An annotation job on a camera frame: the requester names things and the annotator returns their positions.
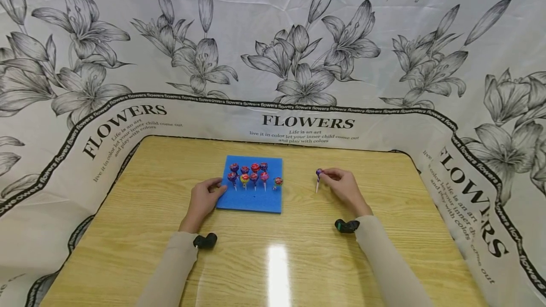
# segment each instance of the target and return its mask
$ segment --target wooden table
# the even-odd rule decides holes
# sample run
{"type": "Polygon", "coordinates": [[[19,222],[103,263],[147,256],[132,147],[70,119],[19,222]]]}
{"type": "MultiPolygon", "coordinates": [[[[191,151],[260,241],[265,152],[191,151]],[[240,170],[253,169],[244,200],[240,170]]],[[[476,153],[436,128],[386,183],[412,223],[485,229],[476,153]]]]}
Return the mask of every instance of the wooden table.
{"type": "Polygon", "coordinates": [[[190,190],[222,174],[226,155],[282,157],[282,214],[216,210],[181,306],[383,306],[351,216],[317,167],[353,171],[374,213],[436,306],[486,306],[409,157],[290,145],[150,137],[46,295],[42,307],[133,306],[178,228],[190,190]]]}

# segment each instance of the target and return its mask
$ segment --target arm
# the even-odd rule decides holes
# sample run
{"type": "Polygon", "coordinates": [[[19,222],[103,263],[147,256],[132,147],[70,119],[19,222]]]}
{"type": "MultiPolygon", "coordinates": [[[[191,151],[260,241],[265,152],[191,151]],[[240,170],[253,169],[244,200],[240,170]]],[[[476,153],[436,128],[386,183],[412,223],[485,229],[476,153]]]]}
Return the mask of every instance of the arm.
{"type": "Polygon", "coordinates": [[[330,168],[320,179],[355,215],[360,226],[356,241],[366,254],[387,307],[431,307],[432,301],[387,236],[381,222],[366,203],[349,171],[330,168]]]}
{"type": "Polygon", "coordinates": [[[400,256],[377,217],[366,215],[356,219],[356,241],[366,254],[373,274],[388,307],[431,307],[432,301],[400,256]]]}
{"type": "Polygon", "coordinates": [[[178,307],[184,285],[193,264],[197,248],[193,240],[205,217],[214,210],[227,186],[220,186],[222,178],[199,182],[191,189],[190,207],[167,244],[163,257],[144,288],[136,307],[178,307]]]}

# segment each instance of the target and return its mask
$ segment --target beige sleeve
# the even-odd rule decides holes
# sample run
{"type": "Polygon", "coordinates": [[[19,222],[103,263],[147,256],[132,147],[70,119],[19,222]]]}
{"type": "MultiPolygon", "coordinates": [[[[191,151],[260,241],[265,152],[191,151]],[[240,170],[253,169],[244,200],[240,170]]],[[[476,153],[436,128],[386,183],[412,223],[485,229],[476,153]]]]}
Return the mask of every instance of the beige sleeve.
{"type": "Polygon", "coordinates": [[[356,219],[356,241],[366,254],[387,307],[430,307],[432,301],[375,216],[356,219]]]}
{"type": "Polygon", "coordinates": [[[197,234],[175,232],[136,307],[178,307],[188,274],[197,261],[197,234]]]}

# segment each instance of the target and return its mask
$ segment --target flower print backdrop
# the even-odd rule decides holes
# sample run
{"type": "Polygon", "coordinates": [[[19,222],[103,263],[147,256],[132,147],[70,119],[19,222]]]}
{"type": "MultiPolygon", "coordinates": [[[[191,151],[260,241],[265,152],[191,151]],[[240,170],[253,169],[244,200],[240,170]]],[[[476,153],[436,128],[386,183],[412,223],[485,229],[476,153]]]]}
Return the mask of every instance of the flower print backdrop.
{"type": "Polygon", "coordinates": [[[405,153],[490,306],[545,304],[543,0],[0,6],[0,306],[40,303],[147,135],[405,153]],[[294,128],[324,138],[266,136],[294,128]]]}

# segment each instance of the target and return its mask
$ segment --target wrist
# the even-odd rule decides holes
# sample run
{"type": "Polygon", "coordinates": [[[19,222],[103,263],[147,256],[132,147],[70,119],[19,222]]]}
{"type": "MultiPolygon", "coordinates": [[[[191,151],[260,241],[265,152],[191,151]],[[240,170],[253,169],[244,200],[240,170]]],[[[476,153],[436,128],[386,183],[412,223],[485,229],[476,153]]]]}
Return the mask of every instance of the wrist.
{"type": "Polygon", "coordinates": [[[355,218],[359,218],[363,216],[373,216],[373,211],[367,203],[363,203],[363,204],[359,204],[359,206],[355,206],[354,214],[355,214],[355,218]]]}
{"type": "Polygon", "coordinates": [[[188,233],[198,233],[201,229],[202,218],[194,214],[186,214],[186,217],[183,218],[180,222],[180,227],[178,231],[184,231],[188,233]]]}

